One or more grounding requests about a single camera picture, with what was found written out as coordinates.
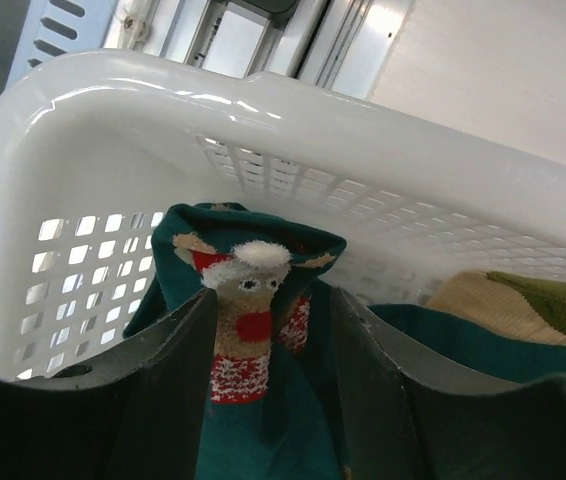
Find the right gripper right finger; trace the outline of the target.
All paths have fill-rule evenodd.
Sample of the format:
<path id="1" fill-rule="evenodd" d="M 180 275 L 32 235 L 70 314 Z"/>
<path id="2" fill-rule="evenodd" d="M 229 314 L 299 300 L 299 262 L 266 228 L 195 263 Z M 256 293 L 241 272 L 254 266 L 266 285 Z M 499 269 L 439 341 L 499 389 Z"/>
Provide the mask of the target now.
<path id="1" fill-rule="evenodd" d="M 351 294 L 330 301 L 357 479 L 566 479 L 566 375 L 518 384 L 460 365 Z"/>

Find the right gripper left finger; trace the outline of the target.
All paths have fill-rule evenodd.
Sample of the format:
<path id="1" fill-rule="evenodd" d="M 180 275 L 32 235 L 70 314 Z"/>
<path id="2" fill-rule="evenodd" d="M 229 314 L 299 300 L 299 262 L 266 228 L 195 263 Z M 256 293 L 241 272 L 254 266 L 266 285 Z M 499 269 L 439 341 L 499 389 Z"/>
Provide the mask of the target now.
<path id="1" fill-rule="evenodd" d="M 190 479 L 216 330 L 205 290 L 56 375 L 0 380 L 0 479 Z"/>

